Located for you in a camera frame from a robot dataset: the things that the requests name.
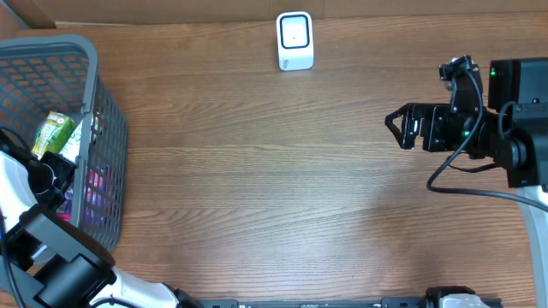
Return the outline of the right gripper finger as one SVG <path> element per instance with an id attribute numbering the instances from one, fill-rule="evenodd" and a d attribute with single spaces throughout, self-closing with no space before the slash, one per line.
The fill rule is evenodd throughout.
<path id="1" fill-rule="evenodd" d="M 403 150 L 412 150 L 415 148 L 415 141 L 419 136 L 420 131 L 419 121 L 403 121 L 400 127 L 390 121 L 386 122 L 385 125 L 395 137 L 397 144 L 399 144 Z"/>
<path id="2" fill-rule="evenodd" d="M 419 103 L 404 104 L 398 110 L 389 113 L 385 119 L 384 124 L 388 128 L 396 127 L 394 120 L 396 118 L 402 118 L 402 128 L 407 126 L 413 126 L 415 121 L 421 121 L 424 117 L 425 105 Z"/>

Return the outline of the white tube with gold cap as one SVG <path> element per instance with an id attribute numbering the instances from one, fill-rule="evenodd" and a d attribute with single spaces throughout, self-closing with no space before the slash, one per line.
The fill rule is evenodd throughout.
<path id="1" fill-rule="evenodd" d="M 68 140 L 60 150 L 59 155 L 71 163 L 76 163 L 76 158 L 80 154 L 80 142 L 82 135 L 83 121 L 80 121 L 73 132 L 68 137 Z"/>

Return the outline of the purple sanitary pad pack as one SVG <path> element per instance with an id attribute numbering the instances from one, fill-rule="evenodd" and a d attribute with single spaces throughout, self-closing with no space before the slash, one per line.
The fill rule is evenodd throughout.
<path id="1" fill-rule="evenodd" d="M 66 222 L 69 222 L 72 219 L 73 197 L 73 185 L 70 184 L 64 193 L 63 202 L 56 209 L 57 216 Z"/>

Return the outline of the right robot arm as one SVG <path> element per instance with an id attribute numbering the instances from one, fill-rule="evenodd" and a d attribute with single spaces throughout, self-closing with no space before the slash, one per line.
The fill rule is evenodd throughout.
<path id="1" fill-rule="evenodd" d="M 404 104 L 384 124 L 404 150 L 417 137 L 429 152 L 450 153 L 426 183 L 435 193 L 501 198 L 518 204 L 533 264 L 536 305 L 547 305 L 547 60 L 544 57 L 493 60 L 489 86 L 480 67 L 465 55 L 442 63 L 439 79 L 451 93 L 447 104 Z M 437 187 L 435 180 L 466 154 L 491 163 L 468 169 L 502 168 L 511 192 Z"/>

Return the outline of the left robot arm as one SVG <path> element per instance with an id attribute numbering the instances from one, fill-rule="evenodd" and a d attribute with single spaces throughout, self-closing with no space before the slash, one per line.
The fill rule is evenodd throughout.
<path id="1" fill-rule="evenodd" d="M 1 288 L 21 307 L 197 307 L 181 289 L 116 267 L 110 252 L 56 214 L 75 166 L 39 161 L 1 130 Z"/>

